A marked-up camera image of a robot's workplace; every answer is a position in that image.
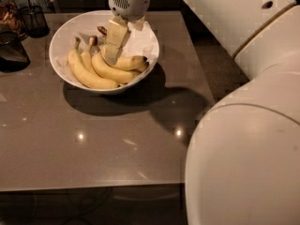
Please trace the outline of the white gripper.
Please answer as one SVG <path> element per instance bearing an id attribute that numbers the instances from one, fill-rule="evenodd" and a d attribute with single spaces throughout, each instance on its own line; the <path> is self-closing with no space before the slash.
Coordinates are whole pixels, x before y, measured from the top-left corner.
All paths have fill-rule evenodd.
<path id="1" fill-rule="evenodd" d="M 108 21 L 106 41 L 102 51 L 107 64 L 115 65 L 120 57 L 128 39 L 128 27 L 138 31 L 143 30 L 144 15 L 149 5 L 150 0 L 109 0 L 109 7 L 115 16 Z"/>

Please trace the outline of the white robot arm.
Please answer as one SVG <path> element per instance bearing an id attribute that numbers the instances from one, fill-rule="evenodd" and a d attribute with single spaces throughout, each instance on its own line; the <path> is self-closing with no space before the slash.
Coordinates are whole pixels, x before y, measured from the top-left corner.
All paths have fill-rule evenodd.
<path id="1" fill-rule="evenodd" d="M 195 128 L 188 225 L 300 225 L 296 0 L 183 0 L 249 81 Z"/>

